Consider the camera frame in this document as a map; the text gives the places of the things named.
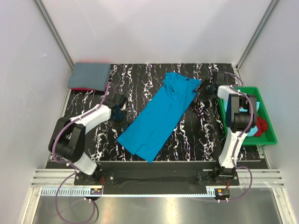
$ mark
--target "folded fabric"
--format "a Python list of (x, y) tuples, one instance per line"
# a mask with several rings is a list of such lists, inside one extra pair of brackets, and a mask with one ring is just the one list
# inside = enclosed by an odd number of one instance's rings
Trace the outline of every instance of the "folded fabric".
[(77, 62), (68, 82), (74, 90), (105, 91), (110, 75), (110, 64)]
[(196, 96), (198, 79), (166, 73), (163, 86), (117, 139), (130, 153), (152, 162)]
[[(224, 110), (226, 112), (227, 108), (228, 108), (228, 102), (226, 100), (223, 100), (223, 106), (224, 106)], [(260, 102), (256, 103), (256, 111), (258, 111), (258, 109), (260, 108)], [(240, 112), (247, 112), (246, 109), (240, 108)], [(253, 128), (251, 128), (251, 130), (248, 132), (247, 137), (252, 137), (255, 135), (255, 133), (257, 133), (258, 128), (257, 126), (254, 126)]]
[(263, 133), (268, 130), (268, 123), (261, 117), (257, 117), (256, 126), (258, 131), (255, 133), (255, 137), (261, 137)]

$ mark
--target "gray floor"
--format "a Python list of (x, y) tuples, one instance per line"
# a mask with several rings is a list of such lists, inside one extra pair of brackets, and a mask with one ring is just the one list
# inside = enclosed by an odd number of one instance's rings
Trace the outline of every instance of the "gray floor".
[[(240, 195), (232, 190), (232, 198)], [(67, 208), (77, 197), (60, 197), (60, 210)], [(252, 189), (237, 202), (203, 202), (196, 198), (113, 198), (96, 201), (98, 213), (94, 224), (282, 224), (270, 189)], [(92, 212), (87, 202), (79, 202), (62, 213), (68, 221), (80, 223)], [(55, 216), (54, 197), (42, 196), (37, 208), (35, 224), (62, 224)]]

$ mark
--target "marble pattern surface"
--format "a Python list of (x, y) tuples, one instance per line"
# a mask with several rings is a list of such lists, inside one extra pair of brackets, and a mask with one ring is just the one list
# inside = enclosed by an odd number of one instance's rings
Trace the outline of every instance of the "marble pattern surface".
[[(115, 89), (128, 97), (128, 124), (146, 107), (163, 85), (166, 72), (177, 72), (200, 80), (213, 70), (234, 72), (231, 64), (113, 64), (110, 80)], [(236, 84), (228, 76), (227, 84)], [(71, 91), (65, 117), (78, 116), (101, 101), (97, 91)], [(116, 139), (124, 128), (113, 128), (104, 122), (85, 138), (85, 151), (95, 161), (143, 161), (129, 153)], [(193, 102), (183, 114), (155, 161), (211, 161), (222, 152), (225, 132), (218, 101)], [(239, 159), (259, 160), (257, 147), (242, 147)]]

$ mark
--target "white wall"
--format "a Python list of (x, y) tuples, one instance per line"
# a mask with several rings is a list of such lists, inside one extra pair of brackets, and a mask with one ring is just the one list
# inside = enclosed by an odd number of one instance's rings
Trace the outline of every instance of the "white wall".
[(271, 0), (43, 0), (73, 61), (237, 63)]
[(71, 70), (32, 0), (1, 1), (0, 27), (0, 222), (16, 224)]
[(278, 144), (266, 147), (279, 168), (299, 220), (299, 1), (280, 1), (241, 67), (245, 84), (262, 94)]

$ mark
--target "green bin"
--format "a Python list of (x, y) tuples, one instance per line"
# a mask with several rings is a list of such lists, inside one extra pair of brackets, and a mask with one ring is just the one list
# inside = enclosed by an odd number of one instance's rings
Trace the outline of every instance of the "green bin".
[[(263, 118), (264, 120), (267, 121), (268, 123), (268, 130), (262, 134), (261, 137), (246, 137), (243, 145), (244, 146), (260, 146), (260, 145), (274, 145), (277, 143), (277, 139), (273, 130), (273, 127), (271, 125), (269, 116), (267, 114), (265, 105), (263, 104), (263, 100), (261, 97), (261, 94), (256, 87), (235, 87), (238, 90), (241, 90), (241, 92), (244, 92), (246, 94), (252, 94), (256, 96), (256, 100), (260, 102), (260, 107), (259, 110), (257, 111), (258, 116)], [(228, 134), (228, 127), (226, 126), (225, 123), (225, 110), (224, 110), (224, 105), (223, 105), (223, 99), (218, 99), (219, 104), (220, 104), (220, 110), (222, 114), (222, 119), (223, 119), (223, 124), (225, 128), (225, 135)]]

